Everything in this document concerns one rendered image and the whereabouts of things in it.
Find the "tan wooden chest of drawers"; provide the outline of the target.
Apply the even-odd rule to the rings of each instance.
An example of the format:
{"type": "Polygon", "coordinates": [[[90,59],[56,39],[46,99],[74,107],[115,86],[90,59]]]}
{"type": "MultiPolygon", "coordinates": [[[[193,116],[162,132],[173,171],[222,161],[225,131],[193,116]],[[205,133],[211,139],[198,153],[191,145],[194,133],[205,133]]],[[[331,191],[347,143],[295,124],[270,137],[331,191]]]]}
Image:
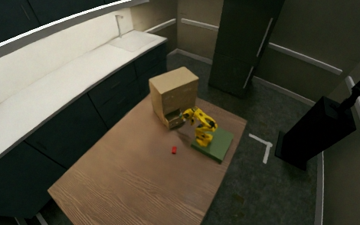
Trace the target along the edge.
{"type": "Polygon", "coordinates": [[[162,94],[167,93],[171,90],[174,90],[178,87],[181,87],[180,90],[180,108],[181,109],[181,94],[182,86],[199,80],[190,70],[186,67],[181,67],[176,70],[169,71],[168,73],[161,74],[157,77],[149,79],[149,87],[152,97],[152,106],[156,115],[160,118],[162,123],[165,125],[163,112],[163,103],[162,103],[162,94]],[[163,122],[164,121],[164,122],[163,122]]]}

